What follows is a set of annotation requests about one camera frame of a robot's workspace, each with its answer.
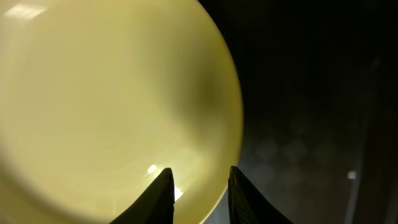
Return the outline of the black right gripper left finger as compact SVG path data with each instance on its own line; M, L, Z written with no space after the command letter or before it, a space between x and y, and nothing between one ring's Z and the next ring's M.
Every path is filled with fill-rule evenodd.
M109 224L172 224L175 185L171 168L165 168L139 198Z

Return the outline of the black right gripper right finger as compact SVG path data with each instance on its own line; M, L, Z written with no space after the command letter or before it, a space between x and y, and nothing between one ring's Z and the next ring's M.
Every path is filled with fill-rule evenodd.
M293 224L236 166L229 172L228 208L230 224Z

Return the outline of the yellow plate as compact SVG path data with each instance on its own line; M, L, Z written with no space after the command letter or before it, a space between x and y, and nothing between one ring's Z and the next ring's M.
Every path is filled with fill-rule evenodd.
M174 222L203 223L242 132L198 1L1 2L2 223L109 223L165 168Z

